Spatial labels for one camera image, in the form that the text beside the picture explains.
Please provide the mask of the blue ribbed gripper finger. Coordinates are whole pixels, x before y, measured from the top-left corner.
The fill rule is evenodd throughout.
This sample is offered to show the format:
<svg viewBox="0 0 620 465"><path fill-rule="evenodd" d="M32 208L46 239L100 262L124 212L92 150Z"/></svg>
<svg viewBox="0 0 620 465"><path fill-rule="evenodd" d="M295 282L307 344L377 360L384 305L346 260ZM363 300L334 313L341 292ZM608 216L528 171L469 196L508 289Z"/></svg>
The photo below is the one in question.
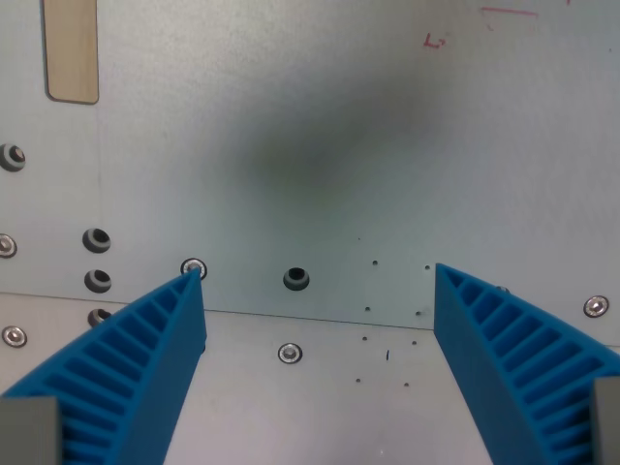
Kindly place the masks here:
<svg viewBox="0 0 620 465"><path fill-rule="evenodd" d="M529 302L435 268L434 334L495 464L591 464L590 395L619 356Z"/></svg>
<svg viewBox="0 0 620 465"><path fill-rule="evenodd" d="M161 464L206 339L192 271L111 314L2 396L58 401L65 464Z"/></svg>

